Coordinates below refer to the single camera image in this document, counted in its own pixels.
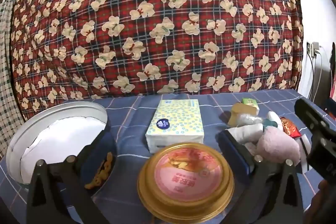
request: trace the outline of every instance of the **white paper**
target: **white paper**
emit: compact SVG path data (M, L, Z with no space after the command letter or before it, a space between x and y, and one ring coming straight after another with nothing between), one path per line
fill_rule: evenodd
M35 164L63 162L69 155L77 156L105 128L105 123L92 117L70 117L57 120L43 130L21 157L21 176L30 183Z

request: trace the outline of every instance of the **pink lid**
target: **pink lid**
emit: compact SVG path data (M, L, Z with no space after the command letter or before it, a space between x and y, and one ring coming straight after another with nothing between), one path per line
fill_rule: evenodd
M217 189L222 169L208 152L179 148L159 160L154 176L159 189L170 198L196 201L207 198Z

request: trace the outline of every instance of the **wall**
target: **wall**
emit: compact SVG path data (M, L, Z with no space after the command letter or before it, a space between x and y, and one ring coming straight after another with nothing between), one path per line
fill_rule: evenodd
M332 42L336 41L336 8L331 0L301 0L302 14L303 14L303 27L304 39L303 50L304 58L302 63L302 78L299 84L299 93L308 97L310 87L312 84L312 67L310 60L306 57L306 44L307 41L316 41L322 45L328 54L328 58L322 51L322 60L317 56L316 73L315 73L315 89L318 83L321 63L322 63L322 77L321 82L323 85L319 86L319 92L316 96L315 102L320 104L323 101L323 95L326 95L328 85L329 73L329 54L331 53Z
M328 57L321 51L321 56L316 59L316 72L314 78L315 89L320 76L322 64L321 84L316 96L315 103L320 105L325 95L329 79L329 58L332 49L332 42L336 41L336 8L331 0L301 0L303 16L303 50L304 58L302 63L302 78L299 84L299 93L308 97L312 84L312 68L310 60L306 56L307 41L319 42L324 47Z

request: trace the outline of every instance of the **red plaid blanket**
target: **red plaid blanket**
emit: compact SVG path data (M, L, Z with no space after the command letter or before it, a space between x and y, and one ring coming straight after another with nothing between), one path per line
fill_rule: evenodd
M17 0L26 118L69 99L296 88L300 0Z

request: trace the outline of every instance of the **tissue pack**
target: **tissue pack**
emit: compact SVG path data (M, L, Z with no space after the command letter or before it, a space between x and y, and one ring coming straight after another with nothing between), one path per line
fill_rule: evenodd
M203 143L203 138L197 99L161 100L146 132L150 153L175 143Z

